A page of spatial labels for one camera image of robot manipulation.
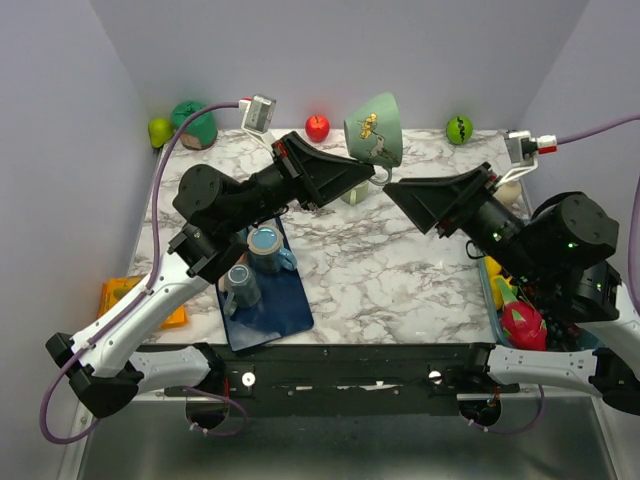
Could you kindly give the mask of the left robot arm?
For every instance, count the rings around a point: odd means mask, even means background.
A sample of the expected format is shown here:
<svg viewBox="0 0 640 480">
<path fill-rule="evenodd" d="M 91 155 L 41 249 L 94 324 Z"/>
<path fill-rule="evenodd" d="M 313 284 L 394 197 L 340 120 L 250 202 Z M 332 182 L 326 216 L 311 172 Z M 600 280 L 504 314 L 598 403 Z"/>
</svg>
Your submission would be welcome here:
<svg viewBox="0 0 640 480">
<path fill-rule="evenodd" d="M 153 390 L 221 392 L 225 364 L 206 344 L 150 354 L 139 346 L 240 259 L 248 249 L 241 230 L 275 217 L 293 201 L 305 209 L 325 206 L 374 174 L 373 166 L 322 152 L 296 132 L 273 144 L 272 158 L 244 181 L 206 164 L 187 170 L 173 201 L 186 223 L 149 274 L 83 330 L 47 341 L 47 351 L 95 418 L 109 417 Z"/>
</svg>

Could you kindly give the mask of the blue mug with gold pattern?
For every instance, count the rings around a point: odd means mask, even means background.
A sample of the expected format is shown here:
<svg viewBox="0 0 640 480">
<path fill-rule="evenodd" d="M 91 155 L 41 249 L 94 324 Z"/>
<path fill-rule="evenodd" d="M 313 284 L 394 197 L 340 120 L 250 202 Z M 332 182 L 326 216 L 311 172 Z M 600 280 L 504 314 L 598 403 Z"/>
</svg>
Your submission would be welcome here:
<svg viewBox="0 0 640 480">
<path fill-rule="evenodd" d="M 261 225 L 252 229 L 247 236 L 249 261 L 258 271 L 277 274 L 280 271 L 295 271 L 297 259 L 284 246 L 284 237 L 275 227 Z"/>
</svg>

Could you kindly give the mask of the pale green mug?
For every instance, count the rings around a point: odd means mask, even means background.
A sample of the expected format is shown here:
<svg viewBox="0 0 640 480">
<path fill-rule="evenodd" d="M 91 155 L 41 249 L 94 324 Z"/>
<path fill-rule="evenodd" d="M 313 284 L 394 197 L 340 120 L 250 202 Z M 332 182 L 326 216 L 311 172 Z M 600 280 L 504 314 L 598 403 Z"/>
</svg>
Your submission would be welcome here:
<svg viewBox="0 0 640 480">
<path fill-rule="evenodd" d="M 355 206 L 363 202 L 369 193 L 369 181 L 363 181 L 341 195 L 340 199 L 347 205 Z"/>
</svg>

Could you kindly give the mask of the teal mug with bird picture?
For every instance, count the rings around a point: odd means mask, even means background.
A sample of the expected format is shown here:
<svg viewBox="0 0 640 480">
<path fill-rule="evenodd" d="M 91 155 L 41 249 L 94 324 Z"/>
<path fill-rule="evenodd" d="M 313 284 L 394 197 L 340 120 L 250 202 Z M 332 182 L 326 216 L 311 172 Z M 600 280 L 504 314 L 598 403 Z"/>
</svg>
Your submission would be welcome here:
<svg viewBox="0 0 640 480">
<path fill-rule="evenodd" d="M 391 182 L 393 170 L 403 158 L 403 135 L 399 108 L 390 92 L 366 102 L 343 121 L 344 137 L 351 158 L 386 172 L 384 179 L 370 179 L 376 186 Z"/>
</svg>

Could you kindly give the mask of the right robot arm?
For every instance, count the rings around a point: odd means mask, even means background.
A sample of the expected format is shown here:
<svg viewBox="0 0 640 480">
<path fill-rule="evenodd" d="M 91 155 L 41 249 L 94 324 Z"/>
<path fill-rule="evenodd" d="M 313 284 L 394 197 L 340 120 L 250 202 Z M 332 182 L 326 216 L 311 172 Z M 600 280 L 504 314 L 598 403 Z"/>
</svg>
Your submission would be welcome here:
<svg viewBox="0 0 640 480">
<path fill-rule="evenodd" d="M 565 192 L 528 220 L 494 196 L 499 176 L 487 163 L 458 176 L 405 178 L 384 193 L 423 233 L 463 231 L 522 288 L 545 320 L 593 334 L 602 347 L 543 352 L 483 344 L 460 367 L 469 390 L 532 383 L 584 392 L 608 406 L 639 412 L 639 312 L 607 259 L 618 223 L 581 192 Z"/>
</svg>

